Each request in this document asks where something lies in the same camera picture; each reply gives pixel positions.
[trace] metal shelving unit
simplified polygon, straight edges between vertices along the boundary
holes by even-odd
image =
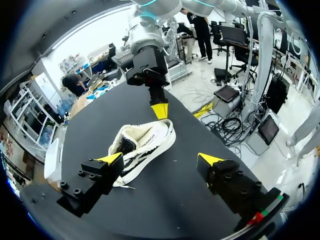
[[[31,154],[44,162],[45,155],[48,147],[53,141],[55,131],[59,127],[59,124],[47,113],[44,106],[40,103],[43,101],[43,96],[36,90],[30,90],[28,87],[22,89],[23,93],[20,93],[18,100],[12,105],[9,110],[9,117],[5,121],[5,125],[10,131],[10,134]],[[39,120],[39,116],[45,115],[44,120]],[[28,118],[33,120],[32,124],[36,122],[40,130],[34,130],[30,123],[27,123]],[[41,144],[41,137],[47,126],[52,127],[52,133],[50,135],[49,142]]]

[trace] yellow object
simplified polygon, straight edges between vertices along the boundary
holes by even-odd
[[[214,104],[213,102],[209,103],[208,105],[205,105],[203,108],[201,108],[199,111],[197,111],[193,116],[196,118],[200,118],[205,113],[209,112],[211,109],[213,109]]]
[[[224,161],[224,159],[221,159],[215,156],[210,156],[201,152],[198,153],[198,158],[199,156],[201,156],[208,164],[210,164],[211,167],[214,165],[214,163],[218,161]]]
[[[168,118],[168,105],[169,103],[158,103],[151,106],[159,120]]]
[[[122,152],[118,152],[118,153],[115,153],[113,155],[105,156],[105,157],[102,157],[102,158],[99,158],[99,159],[95,159],[95,160],[96,161],[106,162],[106,163],[108,163],[108,166],[110,166],[115,160],[117,160],[121,156],[122,156]]]

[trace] green light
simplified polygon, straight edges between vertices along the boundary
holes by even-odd
[[[215,7],[215,6],[213,6],[213,5],[210,5],[210,4],[208,4],[208,3],[202,2],[202,1],[200,1],[200,0],[195,0],[195,1],[198,2],[198,3],[200,3],[200,4],[206,5],[206,6],[208,6],[208,7],[211,7],[211,8],[214,8],[214,7]]]

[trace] ceiling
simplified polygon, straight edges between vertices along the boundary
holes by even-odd
[[[16,29],[11,41],[10,58],[0,82],[0,93],[10,87],[33,66],[43,54],[65,33],[80,23],[111,8],[131,3],[129,0],[30,0],[28,11]],[[258,0],[247,0],[258,5]]]

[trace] white sneaker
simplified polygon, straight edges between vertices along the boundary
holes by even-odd
[[[113,186],[129,188],[125,185],[133,181],[148,163],[168,150],[175,140],[176,132],[169,119],[124,125],[108,151],[108,155],[123,154],[124,169]]]
[[[292,146],[293,144],[292,144],[291,140],[288,139],[288,140],[285,142],[285,145],[287,145],[287,147],[290,147],[290,146]]]

